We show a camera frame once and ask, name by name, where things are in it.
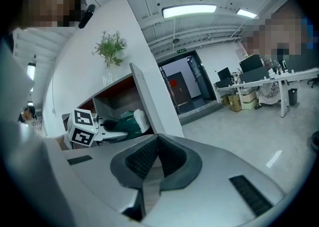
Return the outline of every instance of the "red sign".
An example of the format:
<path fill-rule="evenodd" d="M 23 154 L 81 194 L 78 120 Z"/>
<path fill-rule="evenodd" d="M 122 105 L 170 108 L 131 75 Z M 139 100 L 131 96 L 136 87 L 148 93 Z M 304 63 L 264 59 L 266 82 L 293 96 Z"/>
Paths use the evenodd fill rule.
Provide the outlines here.
<path fill-rule="evenodd" d="M 176 84 L 177 84 L 177 82 L 176 82 L 175 79 L 172 79 L 172 80 L 169 82 L 169 84 L 170 84 L 170 86 L 175 87 Z"/>

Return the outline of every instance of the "office desk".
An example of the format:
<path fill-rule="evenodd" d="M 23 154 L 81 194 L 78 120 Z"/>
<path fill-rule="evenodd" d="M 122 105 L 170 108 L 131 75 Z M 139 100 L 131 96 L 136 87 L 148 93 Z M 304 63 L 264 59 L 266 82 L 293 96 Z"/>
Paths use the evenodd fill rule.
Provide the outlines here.
<path fill-rule="evenodd" d="M 236 89 L 238 91 L 242 109 L 244 109 L 243 97 L 240 91 L 241 88 L 256 87 L 266 83 L 285 81 L 283 85 L 282 83 L 279 83 L 280 100 L 281 100 L 281 117 L 284 117 L 287 112 L 287 107 L 289 107 L 287 82 L 316 78 L 318 74 L 319 74 L 319 68 L 314 68 L 314 69 L 300 71 L 300 72 L 294 72 L 292 70 L 291 73 L 283 73 L 281 75 L 277 75 L 274 79 L 267 78 L 267 79 L 262 79 L 259 81 L 253 81 L 249 83 L 235 84 L 235 85 L 224 87 L 224 88 L 215 88 L 215 92 L 216 92 L 218 103 L 221 103 L 219 92 L 228 91 L 230 89 Z"/>

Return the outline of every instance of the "ceiling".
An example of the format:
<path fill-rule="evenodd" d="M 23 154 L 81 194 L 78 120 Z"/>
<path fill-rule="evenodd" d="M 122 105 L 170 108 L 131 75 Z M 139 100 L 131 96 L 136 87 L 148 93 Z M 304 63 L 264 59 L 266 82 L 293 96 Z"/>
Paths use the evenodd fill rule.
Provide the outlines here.
<path fill-rule="evenodd" d="M 99 8 L 110 0 L 87 0 Z M 286 0 L 128 0 L 154 57 L 159 60 L 177 54 L 176 50 L 191 51 L 213 44 L 240 40 L 243 29 L 251 24 L 250 19 L 239 16 L 241 8 L 258 14 L 262 18 L 274 12 Z M 179 4 L 209 3 L 217 5 L 214 14 L 189 15 L 164 19 L 163 7 Z M 77 28 L 48 28 L 46 30 L 17 30 L 14 33 L 14 56 L 25 68 L 36 54 L 35 86 L 32 101 L 41 108 L 43 93 L 50 77 L 53 63 L 61 48 Z M 179 43 L 173 44 L 174 38 Z"/>

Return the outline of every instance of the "green leaves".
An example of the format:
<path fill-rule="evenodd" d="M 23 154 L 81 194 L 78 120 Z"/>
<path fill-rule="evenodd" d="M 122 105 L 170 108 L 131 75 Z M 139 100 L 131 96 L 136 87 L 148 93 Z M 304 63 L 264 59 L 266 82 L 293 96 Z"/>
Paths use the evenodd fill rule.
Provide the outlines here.
<path fill-rule="evenodd" d="M 102 39 L 100 44 L 96 43 L 97 46 L 95 52 L 92 52 L 93 55 L 99 54 L 101 57 L 105 58 L 105 63 L 109 67 L 112 63 L 120 66 L 123 62 L 123 59 L 117 58 L 116 54 L 119 51 L 122 51 L 126 48 L 126 40 L 121 38 L 120 32 L 117 31 L 113 35 L 107 34 L 106 31 L 103 31 Z"/>

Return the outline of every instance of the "fluorescent light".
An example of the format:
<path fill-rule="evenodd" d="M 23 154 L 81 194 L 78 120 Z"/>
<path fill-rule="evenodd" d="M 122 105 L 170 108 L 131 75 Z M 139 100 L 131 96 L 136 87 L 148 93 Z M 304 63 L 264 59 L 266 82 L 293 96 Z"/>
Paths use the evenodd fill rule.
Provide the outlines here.
<path fill-rule="evenodd" d="M 33 80 L 34 78 L 34 71 L 35 71 L 35 63 L 28 63 L 28 76 Z"/>
<path fill-rule="evenodd" d="M 162 14 L 164 18 L 169 18 L 177 15 L 183 14 L 193 14 L 193 13 L 214 13 L 216 10 L 215 5 L 181 5 L 165 7 L 162 9 Z"/>
<path fill-rule="evenodd" d="M 254 13 L 251 13 L 251 12 L 248 12 L 248 11 L 245 11 L 245 10 L 242 10 L 242 9 L 238 10 L 238 11 L 237 11 L 237 14 L 244 15 L 244 16 L 248 16 L 248 17 L 250 17 L 250 18 L 255 18 L 255 17 L 257 16 L 257 15 L 254 14 Z"/>

